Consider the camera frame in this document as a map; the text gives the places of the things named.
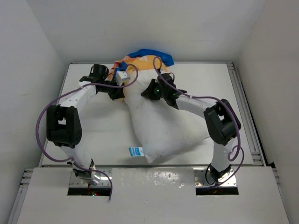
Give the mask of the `white pillow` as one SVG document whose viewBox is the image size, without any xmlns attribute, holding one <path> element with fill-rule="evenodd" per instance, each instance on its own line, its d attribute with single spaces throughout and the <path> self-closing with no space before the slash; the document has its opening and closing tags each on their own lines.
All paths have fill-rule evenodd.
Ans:
<svg viewBox="0 0 299 224">
<path fill-rule="evenodd" d="M 129 107 L 134 133 L 149 164 L 194 147 L 209 137 L 205 121 L 200 116 L 177 110 L 163 100 L 150 100 L 141 93 L 146 90 L 156 72 L 130 70 L 130 85 L 124 89 L 124 101 Z"/>
</svg>

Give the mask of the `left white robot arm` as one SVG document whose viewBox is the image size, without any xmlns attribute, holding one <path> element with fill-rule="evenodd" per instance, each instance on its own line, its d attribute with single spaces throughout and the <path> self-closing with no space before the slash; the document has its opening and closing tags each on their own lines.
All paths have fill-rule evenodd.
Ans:
<svg viewBox="0 0 299 224">
<path fill-rule="evenodd" d="M 47 109 L 48 141 L 67 155 L 75 176 L 89 185 L 98 185 L 103 175 L 96 171 L 87 150 L 79 147 L 83 135 L 79 114 L 86 103 L 99 92 L 108 94 L 112 100 L 123 98 L 123 86 L 129 80 L 130 75 L 125 71 L 109 73 L 107 66 L 94 64 L 89 75 L 79 80 L 78 91 Z"/>
</svg>

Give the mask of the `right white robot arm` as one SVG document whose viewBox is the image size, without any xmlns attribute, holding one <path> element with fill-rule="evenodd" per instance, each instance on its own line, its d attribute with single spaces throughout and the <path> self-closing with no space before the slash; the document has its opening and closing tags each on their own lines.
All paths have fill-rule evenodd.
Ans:
<svg viewBox="0 0 299 224">
<path fill-rule="evenodd" d="M 231 162 L 243 152 L 239 132 L 241 123 L 230 103 L 226 99 L 192 96 L 185 90 L 177 89 L 169 73 L 152 79 L 141 96 L 150 100 L 164 99 L 167 105 L 205 120 L 214 142 L 213 158 L 208 168 L 214 183 L 220 185 L 220 179 L 231 170 Z"/>
</svg>

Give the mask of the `yellow blue printed pillowcase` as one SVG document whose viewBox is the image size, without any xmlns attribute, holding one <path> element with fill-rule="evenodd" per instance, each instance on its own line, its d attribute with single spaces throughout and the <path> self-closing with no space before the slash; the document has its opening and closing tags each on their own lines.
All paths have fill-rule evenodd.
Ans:
<svg viewBox="0 0 299 224">
<path fill-rule="evenodd" d="M 141 49 L 137 52 L 131 53 L 125 56 L 121 60 L 114 62 L 114 66 L 109 70 L 108 77 L 113 78 L 117 71 L 131 71 L 129 65 L 135 66 L 137 68 L 138 81 L 140 82 L 144 75 L 141 75 L 141 71 L 155 70 L 160 74 L 156 80 L 164 81 L 173 89 L 173 95 L 165 99 L 168 104 L 174 103 L 174 101 L 180 96 L 176 90 L 174 84 L 175 76 L 167 71 L 167 67 L 174 65 L 174 61 L 171 55 L 166 53 L 152 50 L 152 49 Z"/>
</svg>

